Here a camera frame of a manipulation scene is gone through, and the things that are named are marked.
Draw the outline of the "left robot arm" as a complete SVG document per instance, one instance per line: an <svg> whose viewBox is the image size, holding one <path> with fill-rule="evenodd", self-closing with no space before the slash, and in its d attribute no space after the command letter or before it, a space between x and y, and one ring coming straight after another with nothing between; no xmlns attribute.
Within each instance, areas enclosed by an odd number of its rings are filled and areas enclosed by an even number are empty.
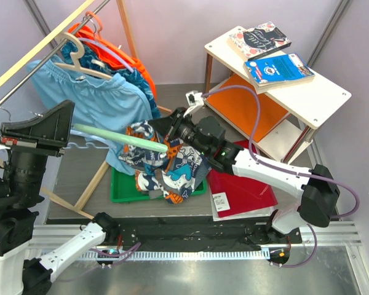
<svg viewBox="0 0 369 295"><path fill-rule="evenodd" d="M42 115L0 127L0 294L46 294L58 276L91 248L118 240L119 223L96 214L64 244L42 256L30 256L41 236L34 207L42 202L42 181L49 157L60 157L68 145L74 103L63 101Z"/></svg>

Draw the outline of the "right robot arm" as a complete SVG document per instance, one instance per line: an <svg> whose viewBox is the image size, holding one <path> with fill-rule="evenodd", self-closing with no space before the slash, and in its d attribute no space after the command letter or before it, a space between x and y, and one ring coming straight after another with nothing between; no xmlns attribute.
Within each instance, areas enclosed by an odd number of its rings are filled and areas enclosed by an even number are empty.
<svg viewBox="0 0 369 295"><path fill-rule="evenodd" d="M150 120L149 124L168 140L181 139L202 153L220 173L254 179L296 197L294 205L270 216L265 228L268 240L281 242L293 229L306 224L328 227L340 192L327 167L308 169L253 155L251 150L226 140L225 129L213 116L195 124L185 111L177 108L168 117Z"/></svg>

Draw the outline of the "light blue hanger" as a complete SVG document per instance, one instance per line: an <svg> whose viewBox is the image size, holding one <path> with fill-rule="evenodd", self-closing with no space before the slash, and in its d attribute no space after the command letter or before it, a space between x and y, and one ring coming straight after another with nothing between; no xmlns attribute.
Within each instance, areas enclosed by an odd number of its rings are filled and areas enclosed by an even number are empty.
<svg viewBox="0 0 369 295"><path fill-rule="evenodd" d="M107 149L109 143L104 139L71 129L73 111L74 104L65 101L30 120L3 122L0 126L0 150L10 149L12 146L50 150L72 147ZM69 141L70 134L90 138L91 141L80 146Z"/></svg>

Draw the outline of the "mint green hanger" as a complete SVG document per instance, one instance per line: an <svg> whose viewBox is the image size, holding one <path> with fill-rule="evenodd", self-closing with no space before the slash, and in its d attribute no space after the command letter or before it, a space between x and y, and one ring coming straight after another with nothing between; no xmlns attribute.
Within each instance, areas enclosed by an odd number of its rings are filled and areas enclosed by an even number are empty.
<svg viewBox="0 0 369 295"><path fill-rule="evenodd" d="M168 147L162 143L145 140L142 138L137 138L134 136L124 135L124 134L112 132L109 130L103 130L103 129L91 127L88 125L73 124L72 129L79 131L79 132L86 133L90 136L97 136L105 140L111 140L111 141L115 141L115 142L119 142L123 144L129 144L129 145L136 146L138 148L147 149L150 151L155 151L155 152L167 152L168 151Z"/></svg>

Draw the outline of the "orange teal cartoon shorts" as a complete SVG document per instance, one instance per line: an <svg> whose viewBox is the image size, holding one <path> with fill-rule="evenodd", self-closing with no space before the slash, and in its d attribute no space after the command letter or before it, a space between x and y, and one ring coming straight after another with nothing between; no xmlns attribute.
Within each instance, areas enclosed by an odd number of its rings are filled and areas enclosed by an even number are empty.
<svg viewBox="0 0 369 295"><path fill-rule="evenodd" d="M202 153L181 139L167 141L147 121L129 125L125 134L167 146L167 152L155 152L124 145L119 159L135 170L140 192L161 193L168 203L178 204L195 192L212 169Z"/></svg>

